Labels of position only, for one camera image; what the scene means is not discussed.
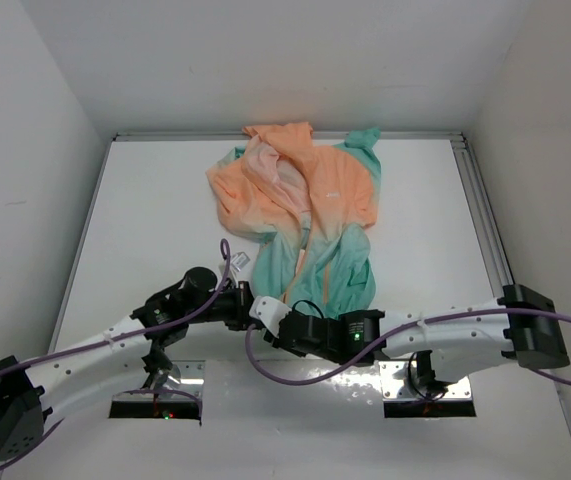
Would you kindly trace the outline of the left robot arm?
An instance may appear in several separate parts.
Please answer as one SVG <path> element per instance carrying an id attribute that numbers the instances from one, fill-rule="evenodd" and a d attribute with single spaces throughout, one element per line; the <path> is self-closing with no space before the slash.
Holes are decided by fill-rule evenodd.
<path id="1" fill-rule="evenodd" d="M 86 406 L 149 387 L 171 370 L 165 350 L 190 325 L 246 329 L 253 301 L 248 282 L 218 280 L 213 271 L 194 267 L 98 335 L 42 357 L 1 359 L 0 462 L 34 448 L 46 429 Z"/>

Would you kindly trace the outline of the orange and teal jacket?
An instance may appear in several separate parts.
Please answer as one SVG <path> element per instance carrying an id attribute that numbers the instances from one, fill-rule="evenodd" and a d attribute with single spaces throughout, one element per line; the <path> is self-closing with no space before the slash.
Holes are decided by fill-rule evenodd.
<path id="1" fill-rule="evenodd" d="M 376 282 L 367 229 L 378 217 L 380 130 L 317 145 L 308 123 L 255 125 L 206 173 L 220 223 L 259 243 L 255 296 L 309 301 L 336 318 L 371 305 Z"/>

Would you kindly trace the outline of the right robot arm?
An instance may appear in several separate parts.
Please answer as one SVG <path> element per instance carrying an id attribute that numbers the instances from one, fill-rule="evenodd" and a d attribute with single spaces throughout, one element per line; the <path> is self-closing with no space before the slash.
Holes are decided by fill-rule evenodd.
<path id="1" fill-rule="evenodd" d="M 503 286 L 501 296 L 484 304 L 452 309 L 443 320 L 380 310 L 332 319 L 272 297 L 256 300 L 252 309 L 265 340 L 299 357 L 351 367 L 410 355 L 416 364 L 409 381 L 422 394 L 510 361 L 529 370 L 570 364 L 553 301 L 520 284 Z"/>

